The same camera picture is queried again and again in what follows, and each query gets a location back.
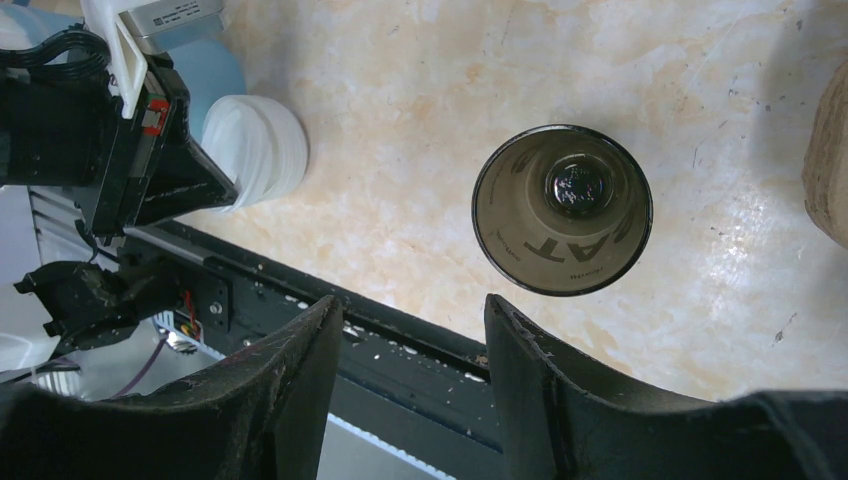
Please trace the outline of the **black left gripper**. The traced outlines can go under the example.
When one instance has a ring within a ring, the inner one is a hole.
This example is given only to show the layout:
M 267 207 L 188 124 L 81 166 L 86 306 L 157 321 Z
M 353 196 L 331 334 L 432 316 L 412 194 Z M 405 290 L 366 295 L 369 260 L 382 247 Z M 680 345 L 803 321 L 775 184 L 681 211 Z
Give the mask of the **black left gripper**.
M 110 91 L 111 58 L 86 29 L 2 49 L 2 185 L 65 191 L 94 236 L 232 205 L 234 182 L 189 138 L 172 59 L 145 56 L 140 97 L 127 103 Z

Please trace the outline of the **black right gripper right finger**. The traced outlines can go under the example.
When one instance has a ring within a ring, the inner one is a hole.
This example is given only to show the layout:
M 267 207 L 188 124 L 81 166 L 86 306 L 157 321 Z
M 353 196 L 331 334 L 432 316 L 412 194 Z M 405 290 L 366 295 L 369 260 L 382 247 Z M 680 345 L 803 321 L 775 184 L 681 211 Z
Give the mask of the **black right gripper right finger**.
M 843 479 L 847 395 L 762 390 L 710 402 L 630 377 L 503 297 L 484 308 L 513 479 Z

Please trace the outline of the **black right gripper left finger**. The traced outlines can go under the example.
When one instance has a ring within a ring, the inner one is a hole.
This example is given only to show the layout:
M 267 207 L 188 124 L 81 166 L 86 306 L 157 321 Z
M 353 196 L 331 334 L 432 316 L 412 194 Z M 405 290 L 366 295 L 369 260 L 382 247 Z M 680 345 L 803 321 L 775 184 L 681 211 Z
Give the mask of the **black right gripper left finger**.
M 5 479 L 313 479 L 343 329 L 327 296 L 281 329 L 149 395 L 1 391 Z

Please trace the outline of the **stack of white lids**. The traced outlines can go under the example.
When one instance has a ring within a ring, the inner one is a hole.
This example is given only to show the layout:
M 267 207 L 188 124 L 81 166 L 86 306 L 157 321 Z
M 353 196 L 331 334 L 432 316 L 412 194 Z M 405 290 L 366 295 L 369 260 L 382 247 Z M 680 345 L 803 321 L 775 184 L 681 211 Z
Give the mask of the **stack of white lids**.
M 297 117 L 282 103 L 258 95 L 227 95 L 209 109 L 201 147 L 233 182 L 231 212 L 290 194 L 302 182 L 309 144 Z

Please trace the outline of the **single dark plastic cup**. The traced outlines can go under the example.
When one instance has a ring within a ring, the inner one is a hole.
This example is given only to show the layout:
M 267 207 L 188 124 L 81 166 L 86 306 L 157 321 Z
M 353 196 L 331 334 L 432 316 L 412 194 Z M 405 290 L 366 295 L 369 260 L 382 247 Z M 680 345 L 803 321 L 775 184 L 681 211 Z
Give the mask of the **single dark plastic cup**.
M 587 127 L 552 124 L 517 134 L 489 157 L 471 219 L 481 251 L 505 278 L 572 297 L 612 285 L 637 264 L 653 201 L 622 145 Z

